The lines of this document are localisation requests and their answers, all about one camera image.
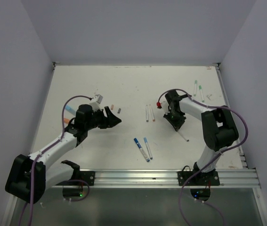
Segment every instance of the cable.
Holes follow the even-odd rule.
[[[157,105],[158,108],[161,108],[161,107],[162,107],[162,105],[161,105],[161,103],[160,103],[160,99],[161,99],[161,97],[162,97],[165,93],[167,93],[167,92],[169,92],[169,91],[171,91],[171,90],[178,90],[178,91],[182,91],[182,92],[184,92],[185,94],[187,94],[188,98],[189,98],[191,101],[193,101],[194,103],[196,103],[196,104],[198,104],[198,105],[200,105],[200,106],[202,106],[202,107],[207,107],[207,108],[210,108],[210,109],[225,109],[225,110],[229,110],[229,111],[231,111],[232,113],[234,113],[235,115],[237,115],[237,116],[239,117],[239,119],[242,121],[242,123],[243,123],[243,125],[244,125],[244,128],[245,128],[245,136],[244,136],[243,140],[242,140],[240,143],[238,143],[238,144],[236,144],[236,145],[234,145],[234,146],[232,146],[232,147],[229,147],[229,148],[227,148],[227,149],[225,149],[225,150],[223,150],[223,151],[220,151],[219,154],[217,154],[217,155],[216,155],[216,156],[215,156],[215,157],[214,157],[208,164],[206,164],[206,165],[205,165],[204,167],[202,167],[199,171],[197,171],[197,172],[194,173],[192,176],[190,176],[190,177],[184,182],[184,184],[182,185],[181,190],[180,190],[180,194],[179,194],[179,198],[178,198],[179,211],[180,211],[180,213],[181,213],[181,216],[182,216],[183,219],[185,220],[185,222],[190,226],[191,224],[190,224],[190,222],[187,220],[187,218],[185,217],[185,215],[184,215],[184,213],[183,213],[183,211],[182,211],[182,208],[181,208],[181,204],[180,204],[180,200],[181,200],[181,196],[182,196],[184,187],[187,185],[187,183],[189,182],[189,180],[191,180],[192,178],[194,178],[195,176],[197,176],[199,173],[201,173],[205,168],[207,168],[207,167],[208,167],[209,165],[211,165],[216,159],[218,159],[224,152],[227,152],[227,151],[229,151],[229,150],[232,150],[232,149],[237,148],[237,147],[239,147],[240,145],[244,144],[245,141],[246,141],[246,139],[247,139],[247,137],[248,137],[248,133],[249,133],[249,132],[248,132],[248,127],[247,127],[246,121],[244,120],[244,118],[243,118],[238,112],[232,110],[232,109],[229,108],[229,107],[225,107],[225,106],[208,106],[208,105],[204,105],[204,104],[202,104],[202,103],[200,103],[200,102],[198,102],[198,101],[192,99],[192,96],[191,96],[190,94],[188,94],[186,91],[184,91],[183,89],[170,89],[170,90],[167,90],[166,92],[162,93],[162,94],[160,95],[160,97],[158,98],[158,101],[157,101],[157,103],[156,103],[156,105]]]
[[[222,218],[222,221],[223,221],[223,225],[227,225],[226,220],[225,220],[223,214],[221,213],[221,210],[220,210],[218,207],[214,206],[213,204],[211,204],[211,203],[209,203],[209,202],[202,202],[202,201],[199,200],[199,199],[195,199],[195,198],[193,198],[192,196],[190,196],[190,195],[188,195],[188,194],[184,194],[184,195],[185,195],[186,197],[190,198],[190,199],[194,199],[195,201],[197,201],[197,202],[199,202],[199,203],[201,203],[201,204],[205,204],[205,205],[210,206],[210,207],[212,207],[213,209],[215,209],[215,210],[220,214],[220,216],[221,216],[221,218]]]
[[[190,168],[190,166],[186,165],[186,166],[184,166],[184,168],[182,169],[182,171],[181,171],[181,172],[184,172],[184,171],[185,171],[185,169],[186,169],[187,167],[189,167],[189,170],[191,171],[191,168]]]
[[[82,96],[82,95],[78,95],[78,96],[74,96],[70,99],[68,99],[66,101],[66,103],[64,104],[63,108],[62,108],[62,135],[61,137],[55,141],[54,143],[52,143],[50,146],[46,147],[43,151],[41,151],[41,154],[44,154],[46,151],[48,151],[49,149],[51,149],[53,146],[55,146],[56,144],[58,144],[60,142],[60,140],[64,137],[64,133],[65,133],[65,126],[64,126],[64,110],[66,105],[68,104],[68,102],[70,102],[72,99],[78,98],[78,97],[83,97],[83,98],[87,98],[89,100],[91,100],[92,98],[87,97],[87,96]],[[35,176],[35,165],[37,160],[41,157],[41,155],[37,155],[36,158],[33,161],[32,164],[32,168],[31,168],[31,197],[30,197],[30,218],[29,218],[29,223],[28,225],[30,226],[32,223],[32,217],[33,217],[33,205],[34,205],[34,176]]]
[[[80,198],[80,199],[76,199],[76,200],[71,199],[71,200],[70,200],[71,202],[79,202],[79,201],[82,201],[83,199],[86,199],[87,196],[89,195],[89,192],[90,192],[90,186],[89,186],[89,184],[88,184],[87,182],[85,182],[84,180],[67,180],[66,182],[80,182],[80,183],[85,184],[85,185],[87,186],[87,193],[86,193],[86,195],[83,196],[83,197]],[[21,225],[21,220],[22,220],[22,217],[23,217],[23,215],[24,215],[24,211],[25,211],[25,208],[26,208],[27,205],[28,205],[28,203],[26,202],[26,203],[24,204],[23,208],[22,208],[22,211],[21,211],[21,214],[20,214],[20,217],[19,217],[19,221],[18,221],[18,226]]]

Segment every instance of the black mount plate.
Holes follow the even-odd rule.
[[[194,174],[195,172],[191,171],[178,171],[178,185],[182,186],[184,182]],[[219,186],[219,176],[216,171],[212,173],[200,173],[196,178],[191,179],[187,186],[206,186],[210,182],[211,186]]]
[[[84,180],[86,183],[88,183],[89,186],[93,186],[94,183],[95,183],[95,171],[89,171],[89,170],[80,170],[80,180]],[[64,182],[61,182],[57,185],[59,186],[77,186],[78,182],[67,182],[67,181],[64,181]]]

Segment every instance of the orange marker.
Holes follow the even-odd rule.
[[[150,113],[151,113],[152,121],[155,121],[153,109],[152,109],[151,105],[149,105],[149,106],[150,106]]]
[[[64,121],[65,124],[68,124],[70,120],[67,119],[67,118],[63,118],[63,121]]]

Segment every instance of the blue cap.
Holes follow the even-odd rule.
[[[135,143],[137,144],[138,148],[142,148],[142,146],[139,144],[138,139],[134,138]]]
[[[76,111],[74,109],[72,109],[70,106],[66,105],[65,109],[70,113],[73,114],[74,116],[76,116]]]

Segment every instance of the glass panel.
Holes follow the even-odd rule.
[[[51,188],[34,205],[32,225],[181,226],[178,196],[179,189],[92,188],[85,200],[69,203],[61,188]],[[208,202],[221,210],[228,226],[262,225],[252,189],[213,189]],[[219,213],[194,202],[189,190],[185,189],[181,203],[192,225],[222,225]],[[17,202],[12,226],[17,225],[23,204]],[[28,213],[29,206],[22,225],[27,225]]]

